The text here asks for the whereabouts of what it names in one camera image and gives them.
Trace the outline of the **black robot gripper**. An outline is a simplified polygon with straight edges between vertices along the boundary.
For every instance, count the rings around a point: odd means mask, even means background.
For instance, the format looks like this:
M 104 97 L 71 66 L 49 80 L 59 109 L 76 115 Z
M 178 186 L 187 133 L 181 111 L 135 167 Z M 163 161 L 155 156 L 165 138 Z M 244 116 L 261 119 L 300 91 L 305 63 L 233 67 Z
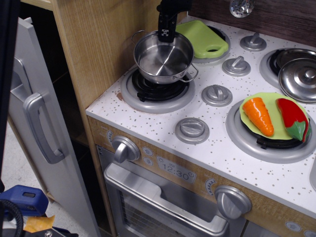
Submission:
M 158 40 L 161 42 L 173 42 L 176 32 L 177 15 L 189 11 L 192 7 L 191 0 L 162 0 L 157 6 Z

